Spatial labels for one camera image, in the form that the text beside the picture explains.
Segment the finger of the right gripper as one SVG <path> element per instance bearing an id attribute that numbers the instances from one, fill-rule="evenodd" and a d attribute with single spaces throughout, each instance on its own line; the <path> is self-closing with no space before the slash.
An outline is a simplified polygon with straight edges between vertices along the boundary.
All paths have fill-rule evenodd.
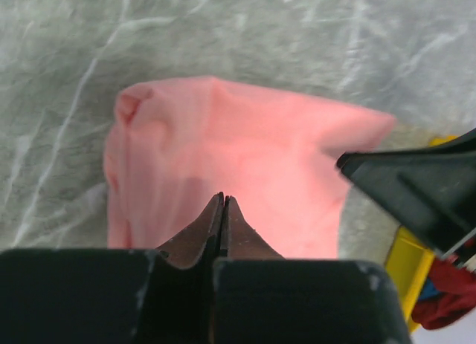
<path id="1" fill-rule="evenodd" d="M 475 131 L 423 149 L 346 152 L 336 166 L 438 256 L 475 236 Z"/>

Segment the pink t shirt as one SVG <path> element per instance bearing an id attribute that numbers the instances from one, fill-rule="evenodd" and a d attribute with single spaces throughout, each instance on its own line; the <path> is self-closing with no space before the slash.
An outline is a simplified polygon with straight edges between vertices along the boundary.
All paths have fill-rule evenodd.
<path id="1" fill-rule="evenodd" d="M 387 113 L 335 100 L 189 77 L 119 93 L 106 138 L 107 243 L 153 248 L 218 192 L 280 255 L 334 259 L 350 185 L 335 162 L 391 132 Z"/>

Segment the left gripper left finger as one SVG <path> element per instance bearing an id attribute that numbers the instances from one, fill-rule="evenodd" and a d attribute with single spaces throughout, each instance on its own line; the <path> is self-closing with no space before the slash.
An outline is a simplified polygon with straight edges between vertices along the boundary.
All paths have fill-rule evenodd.
<path id="1" fill-rule="evenodd" d="M 223 196 L 155 249 L 1 254 L 3 343 L 209 343 Z"/>

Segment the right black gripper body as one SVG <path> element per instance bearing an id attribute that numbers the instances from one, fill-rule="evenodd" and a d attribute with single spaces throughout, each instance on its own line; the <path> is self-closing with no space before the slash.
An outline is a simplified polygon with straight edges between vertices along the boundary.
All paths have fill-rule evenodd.
<path id="1" fill-rule="evenodd" d="M 452 264 L 459 269 L 475 269 L 475 237 L 457 248 L 453 254 Z"/>

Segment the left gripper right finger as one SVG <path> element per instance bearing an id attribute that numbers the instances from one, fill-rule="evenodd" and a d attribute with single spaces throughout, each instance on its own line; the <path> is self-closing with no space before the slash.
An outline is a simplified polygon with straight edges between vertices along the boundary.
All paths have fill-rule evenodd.
<path id="1" fill-rule="evenodd" d="M 266 247 L 235 198 L 225 201 L 213 266 L 215 343 L 410 343 L 385 269 L 361 260 L 251 257 Z"/>

